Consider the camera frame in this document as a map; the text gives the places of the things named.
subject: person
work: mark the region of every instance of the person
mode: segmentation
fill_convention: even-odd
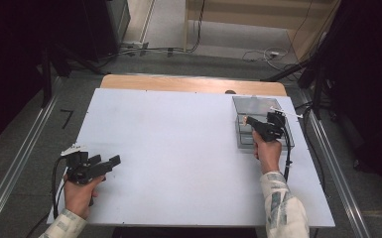
[[[291,194],[286,180],[280,173],[281,143],[279,141],[267,143],[256,131],[252,132],[252,136],[254,156],[261,165],[260,182],[265,197],[268,237],[309,237],[305,208]],[[41,238],[77,237],[86,224],[91,196],[97,196],[93,191],[102,180],[103,177],[96,178],[84,186],[67,181],[64,186],[65,209]]]

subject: sleeve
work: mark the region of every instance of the sleeve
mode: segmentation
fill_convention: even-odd
[[[305,208],[290,193],[283,175],[279,172],[262,175],[261,187],[265,197],[268,238],[309,237]]]
[[[64,209],[40,238],[76,238],[85,225],[84,219]]]

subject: forearm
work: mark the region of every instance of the forearm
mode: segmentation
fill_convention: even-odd
[[[265,197],[268,237],[309,237],[305,208],[291,195],[283,175],[279,172],[264,174],[261,187]]]
[[[64,209],[40,238],[76,238],[85,224],[84,219]]]

